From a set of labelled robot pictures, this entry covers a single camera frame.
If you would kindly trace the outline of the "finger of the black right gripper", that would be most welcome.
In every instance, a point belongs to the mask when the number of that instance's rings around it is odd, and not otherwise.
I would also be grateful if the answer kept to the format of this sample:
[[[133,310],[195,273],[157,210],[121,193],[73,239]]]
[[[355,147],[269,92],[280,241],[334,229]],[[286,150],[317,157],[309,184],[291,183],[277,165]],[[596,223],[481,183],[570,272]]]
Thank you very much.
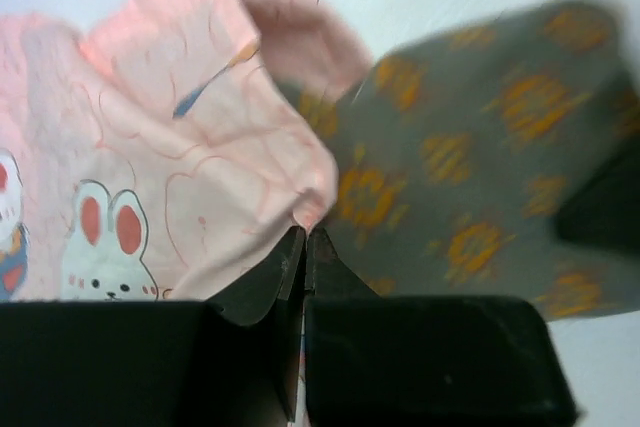
[[[555,215],[572,244],[639,255],[639,92],[624,69],[568,75],[574,97],[560,124],[570,187]]]

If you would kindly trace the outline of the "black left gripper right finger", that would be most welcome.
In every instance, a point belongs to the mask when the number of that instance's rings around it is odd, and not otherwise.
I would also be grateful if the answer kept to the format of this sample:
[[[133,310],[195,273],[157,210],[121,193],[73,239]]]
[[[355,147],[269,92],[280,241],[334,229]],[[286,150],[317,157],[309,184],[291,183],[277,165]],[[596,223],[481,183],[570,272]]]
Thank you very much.
[[[318,229],[307,242],[305,406],[314,426],[573,426],[549,329],[509,296],[382,297]]]

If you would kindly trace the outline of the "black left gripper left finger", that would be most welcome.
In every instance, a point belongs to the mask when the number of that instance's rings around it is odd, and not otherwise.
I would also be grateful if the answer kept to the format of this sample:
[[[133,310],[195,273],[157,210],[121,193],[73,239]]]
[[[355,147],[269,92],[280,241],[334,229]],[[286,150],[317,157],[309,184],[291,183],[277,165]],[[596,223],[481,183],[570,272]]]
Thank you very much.
[[[205,301],[1,307],[5,426],[285,426],[296,414],[303,229]]]

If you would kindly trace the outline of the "pink cartoon pillowcase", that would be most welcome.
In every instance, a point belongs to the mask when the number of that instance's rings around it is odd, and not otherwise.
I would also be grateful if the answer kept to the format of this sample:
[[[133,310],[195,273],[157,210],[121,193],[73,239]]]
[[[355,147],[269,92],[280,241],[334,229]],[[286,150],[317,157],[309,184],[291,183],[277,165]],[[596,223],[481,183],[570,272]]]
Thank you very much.
[[[92,31],[1,20],[1,297],[206,298],[336,199],[277,89],[336,98],[366,50],[321,0],[129,0]]]

